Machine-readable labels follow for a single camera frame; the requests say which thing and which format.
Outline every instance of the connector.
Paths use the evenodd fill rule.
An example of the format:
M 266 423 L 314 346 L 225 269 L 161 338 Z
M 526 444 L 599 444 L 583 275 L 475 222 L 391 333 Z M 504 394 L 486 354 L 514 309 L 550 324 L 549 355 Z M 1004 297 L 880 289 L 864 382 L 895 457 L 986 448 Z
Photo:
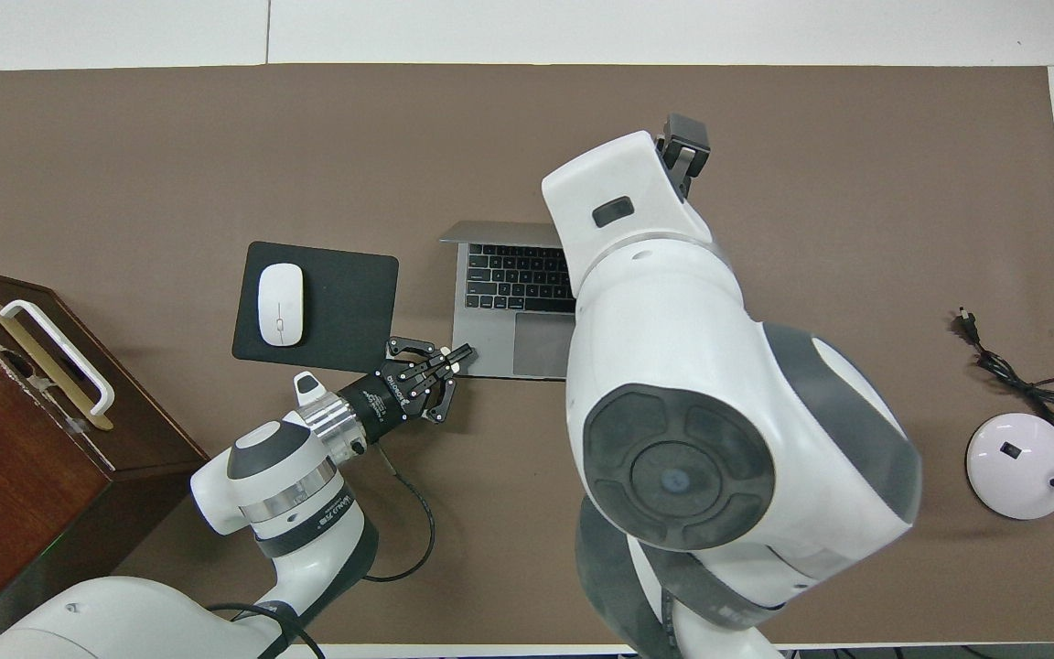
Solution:
M 967 308 L 958 308 L 958 315 L 954 317 L 954 330 L 971 345 L 979 345 L 978 327 L 974 326 L 974 313 L 967 311 Z

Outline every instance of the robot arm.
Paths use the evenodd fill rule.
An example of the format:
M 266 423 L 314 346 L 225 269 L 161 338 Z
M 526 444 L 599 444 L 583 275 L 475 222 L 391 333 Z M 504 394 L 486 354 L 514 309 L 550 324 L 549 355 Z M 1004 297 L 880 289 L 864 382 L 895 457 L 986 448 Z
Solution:
M 642 655 L 777 656 L 750 627 L 911 528 L 919 457 L 848 360 L 745 312 L 686 200 L 704 130 L 678 123 L 544 179 L 577 292 L 578 564 Z
M 376 556 L 377 531 L 338 464 L 409 420 L 443 422 L 453 374 L 472 351 L 397 336 L 386 348 L 389 358 L 376 371 L 339 392 L 310 372 L 296 375 L 296 409 L 242 434 L 191 479 L 206 522 L 222 535 L 250 525 L 274 563 L 277 583 L 255 604 L 273 617 L 245 613 L 227 621 L 155 581 L 104 577 L 67 588 L 5 631 L 0 656 L 280 654 Z

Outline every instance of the box handle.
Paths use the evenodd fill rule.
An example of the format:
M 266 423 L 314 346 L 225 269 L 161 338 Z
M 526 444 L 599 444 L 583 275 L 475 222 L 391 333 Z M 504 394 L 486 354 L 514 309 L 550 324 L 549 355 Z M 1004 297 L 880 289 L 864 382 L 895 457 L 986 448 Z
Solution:
M 43 332 L 46 332 L 46 335 L 55 342 L 55 345 L 59 346 L 59 349 L 63 351 L 63 354 L 66 354 L 67 358 L 71 358 L 72 363 L 76 364 L 76 368 L 79 368 L 80 372 L 83 372 L 87 380 L 92 381 L 92 384 L 96 385 L 97 389 L 100 389 L 100 400 L 96 401 L 96 405 L 93 405 L 91 413 L 93 415 L 100 416 L 106 409 L 109 409 L 109 407 L 113 407 L 113 401 L 116 400 L 116 392 L 113 391 L 113 386 L 110 385 L 108 380 L 100 374 L 100 371 L 96 370 L 96 367 L 93 366 L 92 363 L 87 362 L 87 357 L 85 357 L 83 353 L 80 353 L 80 351 L 72 345 L 72 342 L 67 341 L 67 337 L 63 335 L 63 332 L 59 330 L 59 327 L 56 327 L 55 324 L 52 323 L 52 318 L 47 317 L 46 313 L 43 313 L 42 309 L 39 309 L 38 306 L 35 306 L 33 303 L 28 303 L 27 301 L 15 301 L 12 304 L 4 306 L 4 308 L 0 311 L 0 315 L 3 317 L 13 317 L 14 314 L 20 311 L 20 309 L 35 318 L 35 323 L 38 323 L 38 326 L 41 327 Z

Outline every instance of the brown tabletop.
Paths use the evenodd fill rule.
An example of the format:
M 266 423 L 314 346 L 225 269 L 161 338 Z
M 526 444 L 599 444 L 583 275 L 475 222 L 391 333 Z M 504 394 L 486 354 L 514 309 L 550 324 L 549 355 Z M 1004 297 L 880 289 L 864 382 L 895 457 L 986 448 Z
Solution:
M 874 380 L 924 459 L 916 529 L 792 601 L 774 642 L 1054 641 L 1054 515 L 970 490 L 975 427 L 1023 412 L 971 366 L 951 311 L 1054 376 L 1054 139 L 1041 67 L 270 65 L 0 73 L 0 274 L 54 288 L 216 454 L 292 405 L 295 367 L 231 355 L 253 240 L 392 254 L 393 332 L 450 337 L 460 219 L 547 221 L 540 179 L 668 112 L 705 121 L 695 206 L 756 318 L 806 327 Z M 348 372 L 319 371 L 346 385 Z M 438 549 L 359 584 L 319 642 L 617 642 L 572 559 L 581 488 L 561 383 L 464 381 L 390 454 Z M 376 573 L 426 542 L 375 454 L 346 469 Z M 201 603 L 273 583 L 246 530 L 183 504 L 118 573 Z

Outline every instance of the gray joint cover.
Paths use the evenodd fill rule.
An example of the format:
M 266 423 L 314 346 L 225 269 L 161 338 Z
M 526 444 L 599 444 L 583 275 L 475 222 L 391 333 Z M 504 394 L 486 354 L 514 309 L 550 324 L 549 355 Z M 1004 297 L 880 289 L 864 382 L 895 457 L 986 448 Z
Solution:
M 783 605 L 761 606 L 720 581 L 688 551 L 665 551 L 641 545 L 657 580 L 698 616 L 720 627 L 743 631 L 775 617 Z
M 764 323 L 764 332 L 775 362 L 807 411 L 890 509 L 912 524 L 921 498 L 917 449 L 828 367 L 813 343 L 815 334 L 770 323 Z
M 682 659 L 677 639 L 649 608 L 626 535 L 604 520 L 588 497 L 580 506 L 577 571 L 589 603 L 612 633 L 647 659 Z
M 230 479 L 247 479 L 267 471 L 300 449 L 310 433 L 305 426 L 280 421 L 275 434 L 254 446 L 239 447 L 235 443 L 230 459 L 226 461 L 226 476 Z
M 598 402 L 585 422 L 583 468 L 614 524 L 679 551 L 746 534 L 775 488 L 770 451 L 743 413 L 652 385 L 623 385 Z

